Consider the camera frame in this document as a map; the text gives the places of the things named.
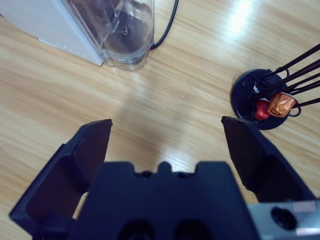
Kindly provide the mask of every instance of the screw hole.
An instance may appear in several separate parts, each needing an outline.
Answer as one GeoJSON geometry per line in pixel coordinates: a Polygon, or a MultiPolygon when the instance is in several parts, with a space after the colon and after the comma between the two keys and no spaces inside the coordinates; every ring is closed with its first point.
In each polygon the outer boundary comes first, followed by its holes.
{"type": "Polygon", "coordinates": [[[152,175],[152,172],[150,172],[150,171],[143,171],[143,172],[141,173],[141,177],[144,178],[144,179],[150,178],[151,175],[152,175]]]}
{"type": "Polygon", "coordinates": [[[287,209],[275,207],[271,211],[273,221],[285,230],[294,230],[297,227],[295,216],[287,209]]]}
{"type": "Polygon", "coordinates": [[[177,178],[180,178],[180,179],[186,179],[188,177],[188,175],[184,172],[178,172],[176,176],[177,178]]]}

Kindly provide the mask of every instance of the black power cord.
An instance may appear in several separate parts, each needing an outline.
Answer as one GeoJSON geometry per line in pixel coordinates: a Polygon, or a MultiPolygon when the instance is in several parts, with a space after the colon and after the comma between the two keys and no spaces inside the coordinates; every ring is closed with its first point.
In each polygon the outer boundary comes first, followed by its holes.
{"type": "Polygon", "coordinates": [[[169,23],[168,25],[166,26],[166,29],[164,30],[164,33],[163,35],[160,37],[160,39],[154,43],[151,47],[150,47],[150,50],[153,50],[153,49],[156,49],[157,47],[159,47],[163,41],[165,40],[166,36],[168,35],[169,31],[170,31],[170,28],[172,26],[172,23],[174,22],[174,19],[175,19],[175,16],[176,16],[176,12],[177,12],[177,8],[178,8],[178,3],[179,3],[179,0],[175,0],[174,1],[174,6],[173,6],[173,10],[172,10],[172,14],[171,14],[171,17],[170,17],[170,20],[169,20],[169,23]]]}

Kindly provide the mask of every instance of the black metal rod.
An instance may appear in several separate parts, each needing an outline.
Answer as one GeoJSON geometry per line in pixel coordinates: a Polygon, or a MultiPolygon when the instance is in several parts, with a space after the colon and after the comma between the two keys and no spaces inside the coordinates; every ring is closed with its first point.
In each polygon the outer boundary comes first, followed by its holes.
{"type": "Polygon", "coordinates": [[[313,76],[310,76],[310,77],[308,77],[308,78],[306,78],[306,79],[304,79],[304,80],[301,80],[301,81],[299,81],[299,82],[297,82],[297,83],[295,83],[295,84],[292,84],[292,85],[286,87],[285,89],[283,89],[282,92],[284,92],[284,93],[290,93],[290,92],[295,91],[295,90],[300,90],[300,89],[302,89],[302,87],[301,87],[301,88],[296,88],[296,87],[299,86],[299,85],[301,85],[301,84],[304,84],[304,83],[306,83],[306,82],[308,82],[308,81],[311,81],[311,80],[313,80],[313,79],[316,79],[316,78],[318,78],[318,77],[320,77],[320,73],[317,73],[317,74],[315,74],[315,75],[313,75],[313,76]]]}
{"type": "Polygon", "coordinates": [[[316,82],[317,84],[309,84],[307,86],[304,86],[304,87],[301,87],[300,90],[298,91],[295,91],[295,92],[292,92],[291,95],[296,95],[296,94],[300,94],[300,93],[303,93],[305,91],[308,91],[308,90],[311,90],[311,89],[315,89],[317,87],[320,87],[320,80],[316,82]]]}
{"type": "Polygon", "coordinates": [[[311,104],[317,104],[317,103],[320,103],[320,97],[313,99],[313,100],[310,100],[310,101],[305,101],[303,103],[296,104],[293,106],[293,109],[300,108],[300,107],[307,106],[307,105],[311,105],[311,104]]]}
{"type": "Polygon", "coordinates": [[[317,68],[320,68],[320,59],[318,59],[317,61],[309,64],[308,66],[305,66],[304,68],[301,68],[300,70],[296,71],[295,73],[291,74],[290,76],[284,78],[283,80],[271,85],[270,87],[268,87],[267,89],[265,89],[264,91],[262,92],[259,92],[257,95],[256,95],[256,98],[257,99],[262,99],[262,98],[266,98],[268,97],[270,94],[271,94],[271,91],[274,90],[275,88],[283,85],[283,84],[286,84],[302,75],[305,75],[317,68]]]}
{"type": "Polygon", "coordinates": [[[311,54],[314,54],[315,52],[320,50],[320,43],[316,46],[314,46],[313,48],[311,48],[310,50],[306,51],[305,53],[303,53],[302,55],[298,56],[297,58],[293,59],[291,62],[288,62],[286,65],[279,67],[278,69],[276,69],[275,71],[269,73],[268,75],[266,75],[263,79],[266,79],[274,74],[278,74],[283,72],[284,70],[292,67],[293,65],[295,65],[296,63],[302,61],[303,59],[309,57],[311,54]]]}

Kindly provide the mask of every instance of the wooden surface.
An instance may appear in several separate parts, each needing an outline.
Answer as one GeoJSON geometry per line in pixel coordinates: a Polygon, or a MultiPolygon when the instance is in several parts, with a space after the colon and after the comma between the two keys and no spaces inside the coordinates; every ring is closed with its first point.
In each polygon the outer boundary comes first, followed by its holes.
{"type": "MultiPolygon", "coordinates": [[[[156,39],[173,0],[155,1],[156,39]]],[[[107,161],[137,171],[169,162],[194,170],[226,161],[229,92],[251,69],[272,70],[319,43],[318,0],[181,0],[165,42],[137,71],[101,67],[33,38],[0,17],[0,239],[30,239],[9,211],[56,149],[88,122],[113,121],[107,161]]],[[[318,59],[320,54],[299,64],[318,59]]],[[[317,97],[319,90],[297,97],[317,97]]],[[[264,134],[320,196],[320,104],[264,134]]]]}

